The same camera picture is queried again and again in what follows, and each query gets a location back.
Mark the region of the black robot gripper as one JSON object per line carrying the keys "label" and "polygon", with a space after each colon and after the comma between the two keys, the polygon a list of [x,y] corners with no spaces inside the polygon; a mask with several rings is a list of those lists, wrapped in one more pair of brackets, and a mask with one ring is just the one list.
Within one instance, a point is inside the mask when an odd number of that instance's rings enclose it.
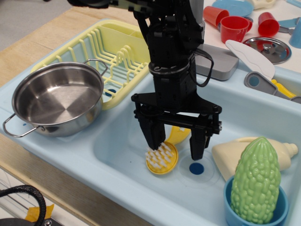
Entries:
{"label": "black robot gripper", "polygon": [[176,125],[191,130],[190,153],[194,161],[203,158],[210,137],[219,134],[222,108],[202,99],[197,94],[200,84],[196,79],[193,58],[172,67],[150,63],[153,93],[134,94],[134,111],[148,147],[156,150],[166,139],[165,125]]}

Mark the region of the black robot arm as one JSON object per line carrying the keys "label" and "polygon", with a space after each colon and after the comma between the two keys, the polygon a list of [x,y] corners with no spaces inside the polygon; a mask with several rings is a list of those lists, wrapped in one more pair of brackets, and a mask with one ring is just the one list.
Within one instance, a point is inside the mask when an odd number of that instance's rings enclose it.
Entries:
{"label": "black robot arm", "polygon": [[196,20],[188,0],[72,0],[76,7],[126,9],[133,13],[150,54],[153,93],[134,94],[135,117],[148,146],[156,150],[166,138],[165,126],[191,130],[193,160],[203,157],[213,134],[221,131],[222,108],[202,99],[197,89],[195,57],[211,56],[199,49],[204,27]]}

